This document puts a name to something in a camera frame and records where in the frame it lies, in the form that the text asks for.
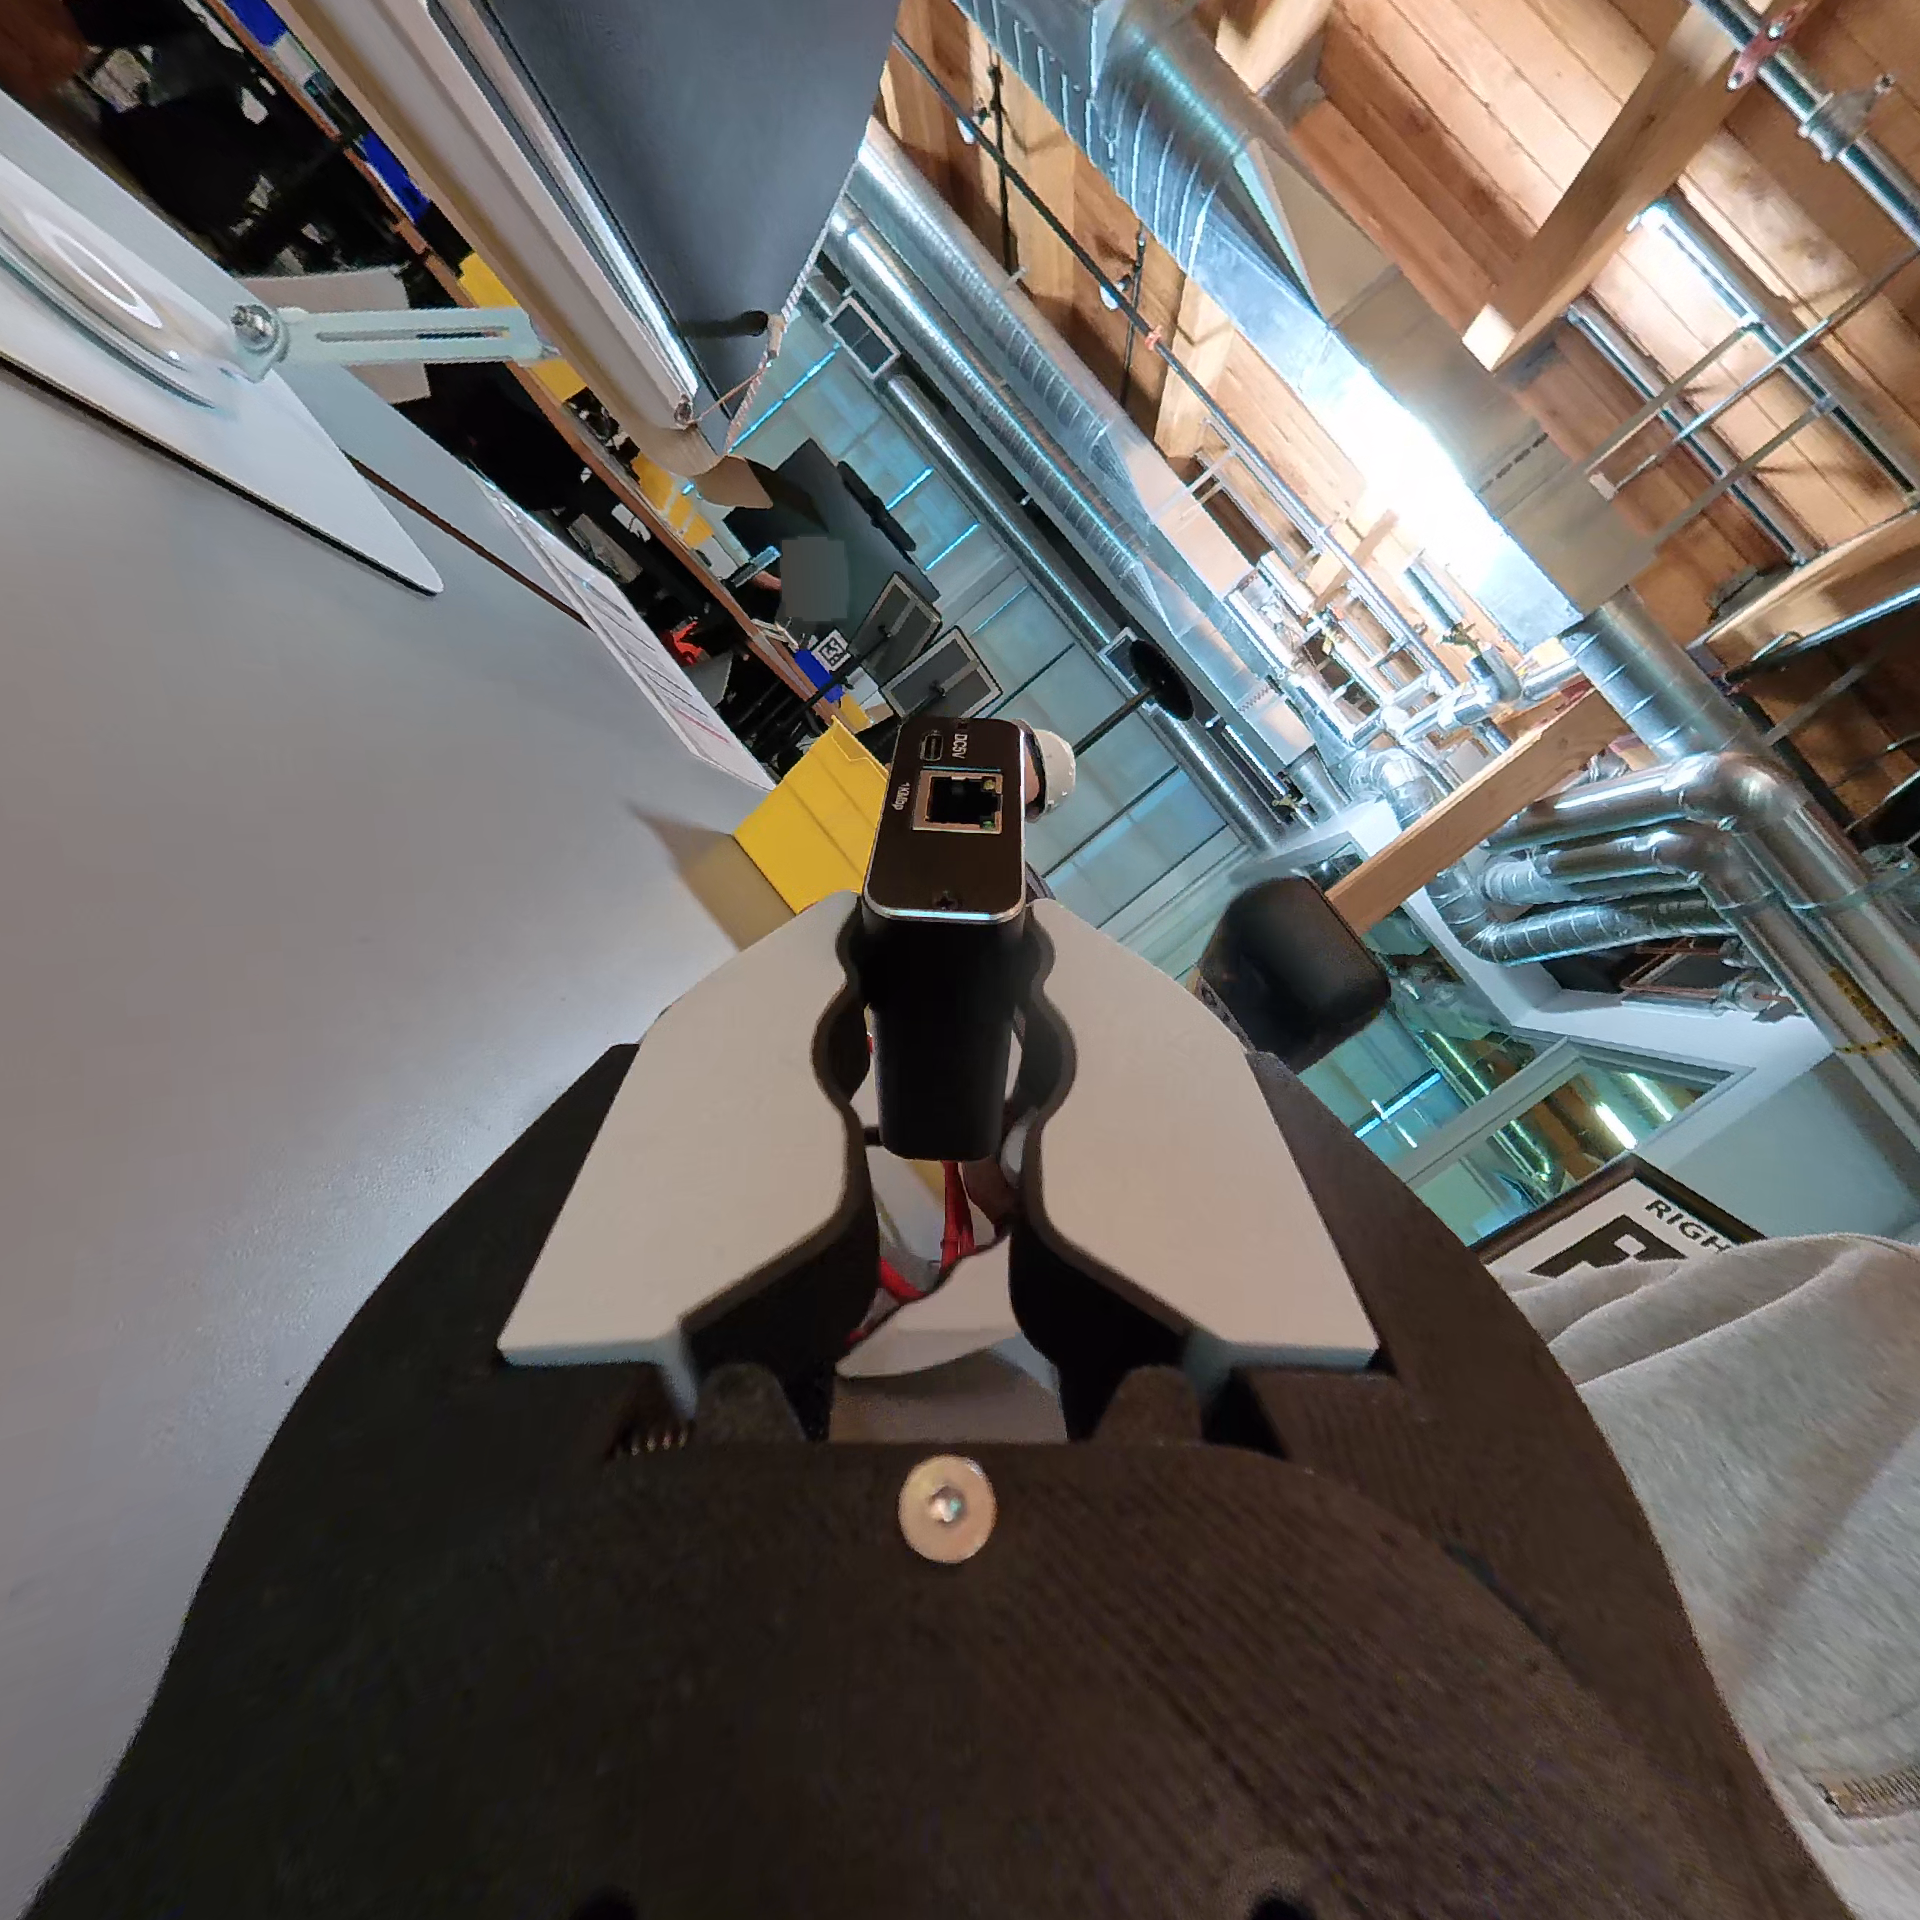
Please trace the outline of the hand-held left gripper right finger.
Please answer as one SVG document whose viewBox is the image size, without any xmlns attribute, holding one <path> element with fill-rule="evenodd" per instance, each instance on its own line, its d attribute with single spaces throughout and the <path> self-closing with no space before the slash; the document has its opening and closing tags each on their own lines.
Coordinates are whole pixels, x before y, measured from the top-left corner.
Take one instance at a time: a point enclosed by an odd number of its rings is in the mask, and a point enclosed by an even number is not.
<svg viewBox="0 0 1920 1920">
<path fill-rule="evenodd" d="M 1380 1352 L 1249 1050 L 1064 902 L 1033 905 L 1009 1292 L 1064 1384 L 1180 1366 L 1358 1371 Z"/>
</svg>

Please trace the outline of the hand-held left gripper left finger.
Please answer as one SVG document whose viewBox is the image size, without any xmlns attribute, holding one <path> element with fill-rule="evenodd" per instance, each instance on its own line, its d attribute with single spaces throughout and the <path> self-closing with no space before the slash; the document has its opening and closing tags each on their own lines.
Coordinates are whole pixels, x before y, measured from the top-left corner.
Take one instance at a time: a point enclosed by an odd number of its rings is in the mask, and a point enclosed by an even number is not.
<svg viewBox="0 0 1920 1920">
<path fill-rule="evenodd" d="M 878 1288 L 857 901 L 742 946 L 645 1028 L 497 1332 L 514 1368 L 642 1361 L 690 1412 L 736 1361 L 828 1398 Z"/>
</svg>

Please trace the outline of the black network adapter box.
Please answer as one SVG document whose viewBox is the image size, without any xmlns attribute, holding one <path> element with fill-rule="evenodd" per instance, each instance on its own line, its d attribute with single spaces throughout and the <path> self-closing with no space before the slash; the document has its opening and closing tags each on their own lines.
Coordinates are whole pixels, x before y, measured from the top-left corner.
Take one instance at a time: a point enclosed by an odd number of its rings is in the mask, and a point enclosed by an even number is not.
<svg viewBox="0 0 1920 1920">
<path fill-rule="evenodd" d="M 1026 942 L 1026 735 L 999 718 L 901 729 L 859 890 L 878 1138 L 981 1162 L 999 1138 Z"/>
</svg>

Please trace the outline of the yellow plastic bin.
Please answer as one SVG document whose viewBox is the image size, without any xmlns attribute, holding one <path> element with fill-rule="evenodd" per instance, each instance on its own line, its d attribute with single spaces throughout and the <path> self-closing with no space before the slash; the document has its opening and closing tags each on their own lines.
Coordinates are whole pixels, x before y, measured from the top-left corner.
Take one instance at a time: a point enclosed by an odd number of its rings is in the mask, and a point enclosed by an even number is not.
<svg viewBox="0 0 1920 1920">
<path fill-rule="evenodd" d="M 734 827 L 734 845 L 797 916 L 863 890 L 885 792 L 881 763 L 831 720 Z"/>
</svg>

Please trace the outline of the framed black white sign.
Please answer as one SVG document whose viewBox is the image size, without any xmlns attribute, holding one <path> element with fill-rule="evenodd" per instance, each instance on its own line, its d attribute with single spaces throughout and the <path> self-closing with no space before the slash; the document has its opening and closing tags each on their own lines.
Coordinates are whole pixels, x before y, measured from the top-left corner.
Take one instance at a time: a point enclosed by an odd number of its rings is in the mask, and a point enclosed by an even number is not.
<svg viewBox="0 0 1920 1920">
<path fill-rule="evenodd" d="M 1617 1155 L 1557 1199 L 1473 1243 L 1487 1267 L 1506 1261 L 1537 1279 L 1633 1261 L 1696 1261 L 1764 1238 L 1717 1201 L 1654 1168 Z"/>
</svg>

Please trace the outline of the printed paper sheet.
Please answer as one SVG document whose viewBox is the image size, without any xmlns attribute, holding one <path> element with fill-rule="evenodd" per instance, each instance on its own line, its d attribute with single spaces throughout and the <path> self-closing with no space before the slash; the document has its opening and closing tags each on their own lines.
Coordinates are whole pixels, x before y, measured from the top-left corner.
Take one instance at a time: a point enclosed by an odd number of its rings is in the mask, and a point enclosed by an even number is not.
<svg viewBox="0 0 1920 1920">
<path fill-rule="evenodd" d="M 774 781 L 764 775 L 761 763 L 734 738 L 719 708 L 710 705 L 710 698 L 693 687 L 680 663 L 658 643 L 658 635 L 642 623 L 620 582 L 592 566 L 585 552 L 543 527 L 539 518 L 524 511 L 491 479 L 483 474 L 472 474 L 472 479 L 491 500 L 497 518 L 529 549 L 534 561 L 547 572 L 560 605 L 585 620 L 617 668 L 670 729 L 684 752 L 728 775 L 731 781 L 740 781 L 752 792 L 767 792 Z"/>
</svg>

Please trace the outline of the white laptop stand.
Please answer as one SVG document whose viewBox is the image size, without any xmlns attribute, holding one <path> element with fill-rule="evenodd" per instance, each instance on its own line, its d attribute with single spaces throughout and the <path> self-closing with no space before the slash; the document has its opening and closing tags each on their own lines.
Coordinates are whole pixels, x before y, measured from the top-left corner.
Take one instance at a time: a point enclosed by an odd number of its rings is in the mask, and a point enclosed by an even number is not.
<svg viewBox="0 0 1920 1920">
<path fill-rule="evenodd" d="M 2 370 L 132 434 L 423 597 L 442 575 L 250 345 L 249 294 L 194 297 L 78 205 L 2 160 Z"/>
</svg>

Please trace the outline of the black laptop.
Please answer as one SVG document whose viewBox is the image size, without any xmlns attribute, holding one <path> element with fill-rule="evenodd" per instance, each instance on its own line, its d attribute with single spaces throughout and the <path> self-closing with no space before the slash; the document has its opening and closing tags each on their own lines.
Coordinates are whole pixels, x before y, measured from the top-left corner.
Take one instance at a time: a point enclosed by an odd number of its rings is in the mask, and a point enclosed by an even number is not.
<svg viewBox="0 0 1920 1920">
<path fill-rule="evenodd" d="M 707 477 L 869 132 L 896 4 L 278 4 L 637 449 Z"/>
</svg>

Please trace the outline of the wooden post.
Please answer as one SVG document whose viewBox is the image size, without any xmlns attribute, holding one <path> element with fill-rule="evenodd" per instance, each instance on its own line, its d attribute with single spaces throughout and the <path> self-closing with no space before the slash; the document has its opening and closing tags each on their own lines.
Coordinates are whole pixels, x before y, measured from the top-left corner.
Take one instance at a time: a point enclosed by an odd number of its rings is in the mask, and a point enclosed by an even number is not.
<svg viewBox="0 0 1920 1920">
<path fill-rule="evenodd" d="M 1365 935 L 1491 841 L 1514 811 L 1549 797 L 1626 735 L 1601 690 L 1560 704 L 1541 725 L 1401 827 L 1327 890 L 1331 909 Z"/>
</svg>

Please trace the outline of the silver air duct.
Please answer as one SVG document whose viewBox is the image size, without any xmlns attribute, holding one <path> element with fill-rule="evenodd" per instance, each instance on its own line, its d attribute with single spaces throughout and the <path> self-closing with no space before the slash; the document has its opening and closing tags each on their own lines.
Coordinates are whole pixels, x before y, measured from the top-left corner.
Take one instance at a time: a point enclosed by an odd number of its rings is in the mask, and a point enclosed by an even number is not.
<svg viewBox="0 0 1920 1920">
<path fill-rule="evenodd" d="M 1502 635 L 1563 635 L 1654 546 L 1356 227 L 1190 4 L 961 4 L 1115 198 Z"/>
</svg>

